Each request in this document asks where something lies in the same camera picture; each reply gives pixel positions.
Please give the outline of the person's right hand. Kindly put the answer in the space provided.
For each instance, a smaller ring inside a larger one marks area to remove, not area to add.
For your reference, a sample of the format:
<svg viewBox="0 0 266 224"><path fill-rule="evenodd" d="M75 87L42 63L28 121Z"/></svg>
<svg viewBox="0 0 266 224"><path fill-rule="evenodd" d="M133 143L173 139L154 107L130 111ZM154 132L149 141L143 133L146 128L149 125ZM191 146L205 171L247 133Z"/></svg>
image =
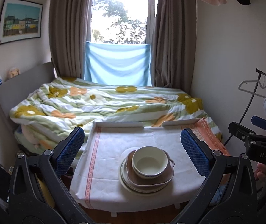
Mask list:
<svg viewBox="0 0 266 224"><path fill-rule="evenodd" d="M254 172L254 177L256 180L265 181L266 180L266 165L258 163L256 165L256 171Z"/></svg>

